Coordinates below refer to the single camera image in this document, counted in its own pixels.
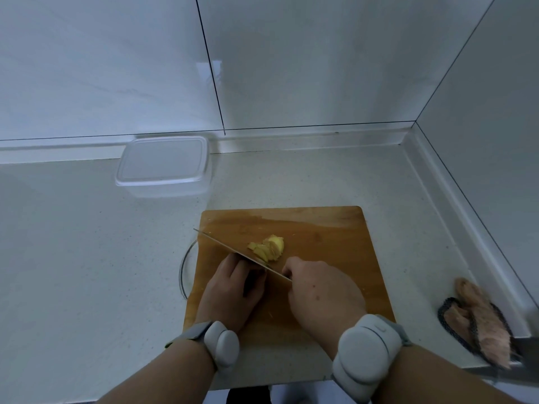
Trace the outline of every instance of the transparent plastic container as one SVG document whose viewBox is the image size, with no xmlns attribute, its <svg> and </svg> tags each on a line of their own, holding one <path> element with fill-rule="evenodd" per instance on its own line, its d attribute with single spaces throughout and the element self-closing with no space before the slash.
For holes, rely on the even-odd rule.
<svg viewBox="0 0 539 404">
<path fill-rule="evenodd" d="M 125 146 L 116 185 L 143 198 L 196 196 L 210 188 L 208 141 L 202 136 L 149 137 Z"/>
</svg>

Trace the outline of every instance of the kitchen knife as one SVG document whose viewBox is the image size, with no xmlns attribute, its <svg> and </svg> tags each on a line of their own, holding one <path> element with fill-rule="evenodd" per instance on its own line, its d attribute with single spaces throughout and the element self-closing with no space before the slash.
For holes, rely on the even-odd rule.
<svg viewBox="0 0 539 404">
<path fill-rule="evenodd" d="M 261 267 L 264 267 L 267 271 L 273 272 L 274 274 L 279 275 L 281 278 L 285 278 L 287 281 L 292 282 L 292 279 L 287 278 L 285 275 L 280 274 L 280 273 L 277 272 L 277 271 L 274 271 L 274 270 L 273 270 L 269 265 L 267 265 L 263 260 L 260 260 L 260 259 L 258 259 L 258 258 L 251 258 L 250 256 L 245 255 L 243 252 L 240 252 L 240 251 L 238 251 L 237 249 L 234 249 L 234 248 L 232 248 L 232 247 L 229 247 L 227 244 L 222 243 L 222 242 L 219 241 L 218 239 L 212 237 L 211 235 L 206 234 L 205 232 L 202 232 L 202 231 L 200 231 L 200 230 L 197 230 L 196 228 L 193 228 L 193 230 L 197 231 L 199 234 L 204 235 L 205 237 L 208 237 L 209 239 L 215 241 L 216 243 L 221 244 L 223 247 L 228 248 L 228 249 L 231 250 L 232 252 L 241 255 L 243 258 L 246 258 L 246 259 L 248 259 L 249 261 L 252 261 L 252 262 L 254 262 L 254 263 L 257 264 L 257 265 L 260 265 Z"/>
</svg>

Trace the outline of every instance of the white countertop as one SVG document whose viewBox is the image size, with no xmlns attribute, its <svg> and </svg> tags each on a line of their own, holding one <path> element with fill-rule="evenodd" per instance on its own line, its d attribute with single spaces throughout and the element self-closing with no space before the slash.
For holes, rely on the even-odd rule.
<svg viewBox="0 0 539 404">
<path fill-rule="evenodd" d="M 415 343 L 477 366 L 436 319 L 464 261 L 402 148 L 212 155 L 211 195 L 136 199 L 117 160 L 0 167 L 0 396 L 95 400 L 182 328 L 178 272 L 205 209 L 358 205 L 396 319 Z M 213 388 L 321 380 L 318 347 L 241 353 Z"/>
</svg>

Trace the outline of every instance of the cutting board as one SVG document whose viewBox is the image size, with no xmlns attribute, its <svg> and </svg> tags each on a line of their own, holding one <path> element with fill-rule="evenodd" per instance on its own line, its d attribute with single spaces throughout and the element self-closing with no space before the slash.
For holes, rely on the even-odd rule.
<svg viewBox="0 0 539 404">
<path fill-rule="evenodd" d="M 271 234 L 284 237 L 284 253 L 278 261 L 270 262 L 273 269 L 281 272 L 289 256 L 299 256 L 307 261 L 326 261 L 349 275 L 360 287 L 369 313 L 394 320 L 360 207 L 207 210 L 200 217 L 199 229 L 247 255 L 254 255 L 247 249 L 251 241 L 261 242 Z M 206 284 L 228 253 L 211 239 L 198 236 L 197 267 L 187 301 L 184 329 L 192 326 Z M 268 273 L 264 297 L 239 334 L 242 345 L 311 341 L 290 311 L 287 296 L 290 287 L 286 279 Z"/>
</svg>

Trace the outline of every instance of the forearm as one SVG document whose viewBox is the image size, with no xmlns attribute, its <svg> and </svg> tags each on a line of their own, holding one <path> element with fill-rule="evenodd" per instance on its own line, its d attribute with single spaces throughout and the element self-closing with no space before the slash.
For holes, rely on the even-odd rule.
<svg viewBox="0 0 539 404">
<path fill-rule="evenodd" d="M 98 403 L 199 404 L 204 400 L 214 374 L 213 360 L 203 344 L 176 340 Z"/>
<path fill-rule="evenodd" d="M 374 404 L 517 401 L 419 346 L 403 347 L 373 396 Z"/>
</svg>

